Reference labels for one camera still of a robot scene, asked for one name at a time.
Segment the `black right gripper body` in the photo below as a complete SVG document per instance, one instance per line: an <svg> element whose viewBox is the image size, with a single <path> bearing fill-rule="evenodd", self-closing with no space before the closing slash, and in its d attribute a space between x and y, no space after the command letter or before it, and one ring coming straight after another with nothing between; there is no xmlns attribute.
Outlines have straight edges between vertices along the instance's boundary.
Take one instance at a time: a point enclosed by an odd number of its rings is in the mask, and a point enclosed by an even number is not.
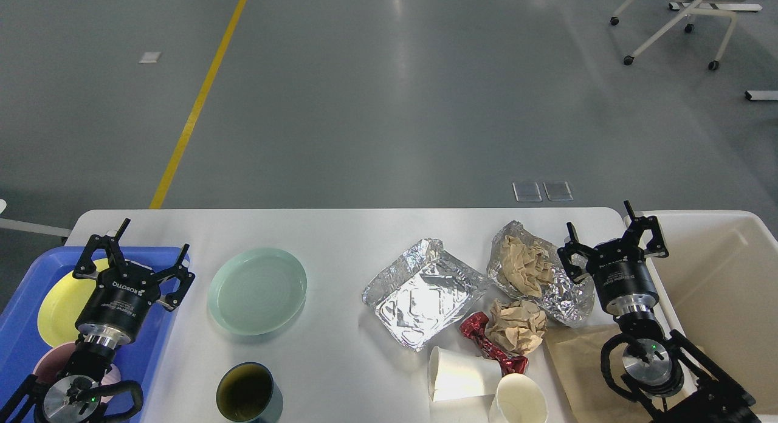
<svg viewBox="0 0 778 423"><path fill-rule="evenodd" d="M644 249L628 241L607 241L594 250L592 277L606 313L650 311L658 304L658 291L645 264Z"/></svg>

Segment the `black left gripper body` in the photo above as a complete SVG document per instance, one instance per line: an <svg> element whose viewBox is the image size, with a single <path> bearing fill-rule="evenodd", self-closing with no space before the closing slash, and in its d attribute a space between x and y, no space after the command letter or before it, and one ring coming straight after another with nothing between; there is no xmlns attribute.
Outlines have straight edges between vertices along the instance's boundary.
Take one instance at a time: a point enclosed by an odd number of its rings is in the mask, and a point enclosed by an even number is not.
<svg viewBox="0 0 778 423"><path fill-rule="evenodd" d="M108 337L116 345L129 345L136 341L152 304L160 296L158 277L152 268L107 268L99 273L75 327L83 336Z"/></svg>

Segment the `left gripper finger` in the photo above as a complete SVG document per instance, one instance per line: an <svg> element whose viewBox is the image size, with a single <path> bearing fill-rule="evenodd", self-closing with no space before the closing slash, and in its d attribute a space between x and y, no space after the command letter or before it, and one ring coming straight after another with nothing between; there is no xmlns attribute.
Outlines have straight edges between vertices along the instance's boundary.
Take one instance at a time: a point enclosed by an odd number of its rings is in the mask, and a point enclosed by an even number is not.
<svg viewBox="0 0 778 423"><path fill-rule="evenodd" d="M168 312L173 312L182 306L182 302L195 280L195 275L187 265L187 252L190 247L189 244L184 244L172 265L158 272L152 271L150 276L145 279L145 295L148 296L149 304L160 304ZM177 284L173 291L163 293L163 286L168 281L175 281Z"/></svg>
<svg viewBox="0 0 778 423"><path fill-rule="evenodd" d="M94 260L92 259L94 253L98 250L105 252L106 259L108 259L109 268L116 270L117 273L119 273L119 277L125 277L125 275L128 275L128 272L125 272L127 268L127 261L125 260L124 254L120 250L119 240L122 235L124 235L124 232L130 223L131 219L125 218L114 235L92 235L88 239L86 245L83 248L83 251L81 251L80 257L75 263L72 276L78 280L90 279L98 281L99 273L95 270L97 266L95 266Z"/></svg>

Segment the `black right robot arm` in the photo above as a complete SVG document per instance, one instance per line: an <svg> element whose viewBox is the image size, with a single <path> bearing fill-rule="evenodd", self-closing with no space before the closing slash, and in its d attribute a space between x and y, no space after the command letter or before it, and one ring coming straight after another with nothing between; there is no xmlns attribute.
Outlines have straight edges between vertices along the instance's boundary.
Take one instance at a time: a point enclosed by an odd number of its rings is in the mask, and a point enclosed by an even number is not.
<svg viewBox="0 0 778 423"><path fill-rule="evenodd" d="M601 309L619 327L601 348L605 383L653 422L758 422L755 398L739 382L681 332L663 330L647 260L667 258L669 249L657 217L624 205L630 223L621 237L587 246L568 222L568 240L557 249L568 279L591 277Z"/></svg>

